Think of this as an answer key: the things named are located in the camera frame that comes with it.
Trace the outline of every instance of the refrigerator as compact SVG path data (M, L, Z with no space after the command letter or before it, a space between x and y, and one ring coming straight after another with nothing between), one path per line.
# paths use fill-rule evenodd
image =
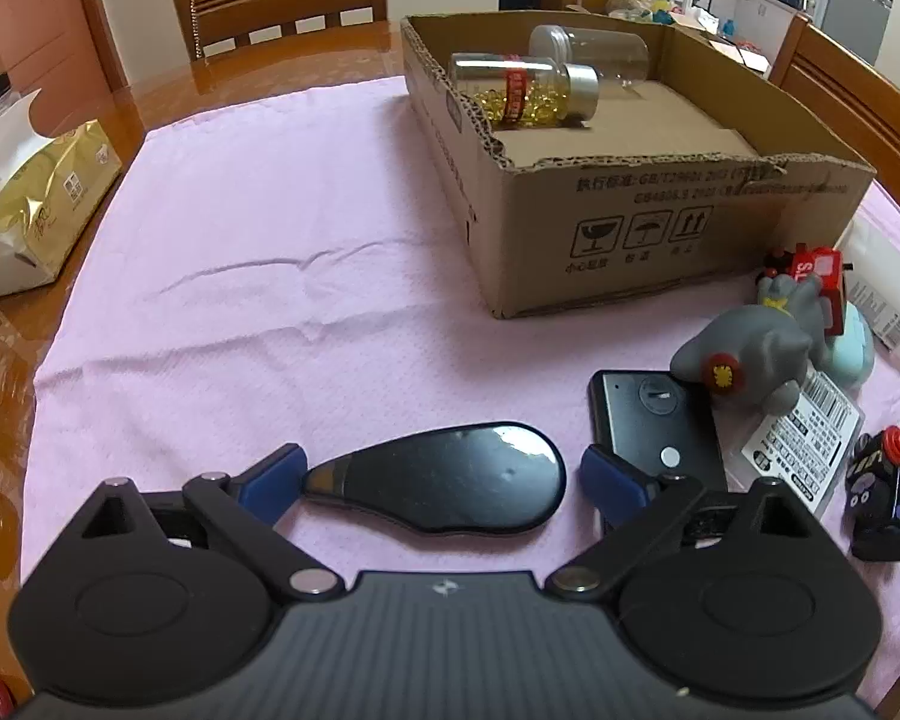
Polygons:
M890 9L873 0L817 0L814 25L866 63L874 64Z

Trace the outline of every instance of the red box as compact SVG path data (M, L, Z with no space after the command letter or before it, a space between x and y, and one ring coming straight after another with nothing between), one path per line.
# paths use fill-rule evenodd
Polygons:
M844 255L835 248L820 247L808 251L805 244L797 244L794 260L787 271L794 281L802 281L816 274L823 281L823 335L842 336L847 298L844 292Z

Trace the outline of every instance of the silver screw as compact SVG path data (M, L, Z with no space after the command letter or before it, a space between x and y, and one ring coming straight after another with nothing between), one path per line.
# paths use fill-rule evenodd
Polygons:
M290 587L307 595L322 595L337 586L337 575L326 568L304 568L290 577Z
M583 565L567 565L553 576L554 584L567 592L586 592L596 589L600 577Z

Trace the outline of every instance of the wooden door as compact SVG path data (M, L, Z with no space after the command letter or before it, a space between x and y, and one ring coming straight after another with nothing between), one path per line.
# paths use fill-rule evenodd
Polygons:
M45 134L110 93L82 0L0 0L0 71L22 93L43 90L32 111Z

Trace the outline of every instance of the gold tissue package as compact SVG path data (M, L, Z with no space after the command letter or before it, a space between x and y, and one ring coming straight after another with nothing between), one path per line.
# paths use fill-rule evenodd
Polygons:
M10 129L29 127L29 98L20 104L26 127L18 121L10 122ZM97 121L53 140L34 136L29 148L12 148L14 141L22 142L19 134L0 141L3 175L16 167L14 158L25 158L9 180L2 183L0 177L0 295L10 295L58 277L122 165ZM34 146L39 148L26 155Z

